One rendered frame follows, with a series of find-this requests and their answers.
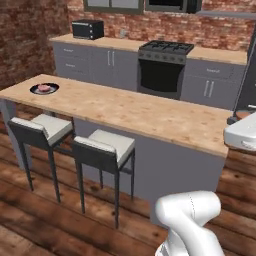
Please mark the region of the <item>black round plate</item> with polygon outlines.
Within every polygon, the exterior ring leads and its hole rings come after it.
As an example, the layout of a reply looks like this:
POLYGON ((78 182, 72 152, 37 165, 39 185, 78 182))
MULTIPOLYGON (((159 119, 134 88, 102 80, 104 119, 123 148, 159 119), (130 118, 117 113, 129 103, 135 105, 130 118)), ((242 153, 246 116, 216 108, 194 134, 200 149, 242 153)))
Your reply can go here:
POLYGON ((30 88, 30 91, 32 93, 38 94, 38 95, 47 95, 47 94, 54 93, 54 92, 56 92, 59 89, 59 86, 57 84, 55 84, 55 83, 41 83, 41 84, 37 84, 37 85, 32 86, 30 88), (50 91, 48 91, 48 92, 40 92, 38 90, 38 85, 41 85, 41 84, 50 86, 50 91))

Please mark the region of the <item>grey stool with white cushion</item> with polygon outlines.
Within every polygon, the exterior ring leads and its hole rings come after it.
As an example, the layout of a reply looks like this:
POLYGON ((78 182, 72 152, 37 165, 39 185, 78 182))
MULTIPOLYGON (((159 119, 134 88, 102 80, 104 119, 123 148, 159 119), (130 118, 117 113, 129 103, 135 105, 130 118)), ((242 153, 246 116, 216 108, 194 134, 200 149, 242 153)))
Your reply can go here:
POLYGON ((103 172, 114 176, 115 228, 118 228, 121 172, 131 176, 131 198, 134 198, 135 140, 97 129, 87 138, 76 136, 72 143, 72 153, 76 165, 82 212, 85 212, 82 165, 99 170, 100 187, 103 187, 103 172))
POLYGON ((48 152, 56 199, 58 202, 61 202, 53 151, 67 136, 73 133, 72 122, 47 114, 40 114, 32 120, 13 117, 8 121, 8 125, 21 151, 30 189, 33 190, 33 183, 25 152, 26 145, 34 146, 48 152))

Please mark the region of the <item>grey island with wooden top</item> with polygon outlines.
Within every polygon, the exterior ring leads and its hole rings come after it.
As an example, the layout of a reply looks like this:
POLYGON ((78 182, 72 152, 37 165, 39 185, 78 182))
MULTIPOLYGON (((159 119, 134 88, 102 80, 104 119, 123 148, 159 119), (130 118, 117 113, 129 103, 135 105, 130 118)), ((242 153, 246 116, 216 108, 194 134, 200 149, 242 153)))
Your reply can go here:
POLYGON ((135 195, 151 204, 171 193, 217 188, 228 153, 228 110, 44 74, 1 90, 0 98, 7 107, 22 103, 70 116, 79 136, 102 129, 134 138, 135 195), (59 89, 30 91, 41 83, 59 89))

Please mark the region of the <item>black gas stove with oven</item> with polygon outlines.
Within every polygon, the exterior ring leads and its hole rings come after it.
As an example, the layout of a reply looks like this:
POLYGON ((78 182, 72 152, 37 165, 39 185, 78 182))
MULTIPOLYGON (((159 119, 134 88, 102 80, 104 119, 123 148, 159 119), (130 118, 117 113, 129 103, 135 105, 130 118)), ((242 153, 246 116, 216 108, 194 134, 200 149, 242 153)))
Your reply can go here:
POLYGON ((138 51, 138 87, 141 93, 180 99, 187 55, 194 45, 152 40, 138 51))

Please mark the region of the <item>long grey base cupboard run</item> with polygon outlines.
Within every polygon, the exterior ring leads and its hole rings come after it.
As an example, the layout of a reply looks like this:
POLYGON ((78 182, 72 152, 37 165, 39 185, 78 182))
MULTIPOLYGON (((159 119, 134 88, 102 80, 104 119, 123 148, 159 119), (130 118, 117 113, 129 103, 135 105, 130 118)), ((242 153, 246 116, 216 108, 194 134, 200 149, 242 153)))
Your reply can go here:
POLYGON ((108 37, 87 40, 72 34, 50 41, 59 77, 137 90, 138 49, 143 41, 108 37))

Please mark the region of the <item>short grey base cupboard run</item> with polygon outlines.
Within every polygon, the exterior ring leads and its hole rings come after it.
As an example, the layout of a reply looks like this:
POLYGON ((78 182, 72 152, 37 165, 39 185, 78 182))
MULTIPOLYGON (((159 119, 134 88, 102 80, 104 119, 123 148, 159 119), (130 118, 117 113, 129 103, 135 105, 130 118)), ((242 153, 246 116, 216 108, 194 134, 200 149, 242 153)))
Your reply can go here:
POLYGON ((245 52, 195 47, 187 56, 181 100, 232 110, 246 65, 245 52))

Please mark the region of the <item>black toaster oven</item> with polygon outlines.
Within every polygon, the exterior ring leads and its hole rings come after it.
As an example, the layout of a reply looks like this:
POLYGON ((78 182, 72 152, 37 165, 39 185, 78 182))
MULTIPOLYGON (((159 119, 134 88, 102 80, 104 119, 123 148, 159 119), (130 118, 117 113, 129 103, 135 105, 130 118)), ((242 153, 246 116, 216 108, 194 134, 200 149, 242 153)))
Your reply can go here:
POLYGON ((104 36, 104 22, 101 20, 76 20, 72 22, 74 38, 96 40, 104 36))

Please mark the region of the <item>dark grey fridge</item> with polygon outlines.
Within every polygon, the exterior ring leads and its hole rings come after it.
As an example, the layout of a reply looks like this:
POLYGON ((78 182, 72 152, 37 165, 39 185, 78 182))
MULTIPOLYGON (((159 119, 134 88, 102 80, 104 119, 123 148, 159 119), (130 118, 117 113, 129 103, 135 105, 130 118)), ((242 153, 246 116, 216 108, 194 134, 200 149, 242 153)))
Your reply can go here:
POLYGON ((235 111, 256 109, 256 34, 250 44, 250 55, 245 69, 235 111))

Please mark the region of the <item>black microwave oven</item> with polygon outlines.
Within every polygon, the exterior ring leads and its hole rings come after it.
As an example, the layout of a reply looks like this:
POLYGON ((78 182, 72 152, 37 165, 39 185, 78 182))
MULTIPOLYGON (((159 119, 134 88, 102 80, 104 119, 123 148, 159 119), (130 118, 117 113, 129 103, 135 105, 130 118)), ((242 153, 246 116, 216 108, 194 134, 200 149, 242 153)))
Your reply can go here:
POLYGON ((202 0, 145 0, 146 11, 195 14, 201 7, 202 0))

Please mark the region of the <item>grey wall cabinet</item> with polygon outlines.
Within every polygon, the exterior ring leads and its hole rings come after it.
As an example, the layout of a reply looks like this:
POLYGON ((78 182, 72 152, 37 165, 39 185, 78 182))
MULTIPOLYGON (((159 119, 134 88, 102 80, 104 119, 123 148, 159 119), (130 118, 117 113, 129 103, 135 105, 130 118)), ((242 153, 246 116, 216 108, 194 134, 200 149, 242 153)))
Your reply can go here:
POLYGON ((142 14, 144 0, 83 0, 86 12, 142 14))

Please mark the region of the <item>grey wall shelf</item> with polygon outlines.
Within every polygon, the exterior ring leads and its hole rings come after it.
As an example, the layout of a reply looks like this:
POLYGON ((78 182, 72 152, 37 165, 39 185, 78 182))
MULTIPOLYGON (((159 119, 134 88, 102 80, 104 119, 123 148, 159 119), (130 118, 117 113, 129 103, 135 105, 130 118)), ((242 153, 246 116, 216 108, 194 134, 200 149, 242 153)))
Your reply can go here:
POLYGON ((205 11, 201 10, 196 15, 207 16, 207 17, 227 17, 227 18, 240 18, 256 20, 256 13, 250 12, 231 12, 231 11, 205 11))

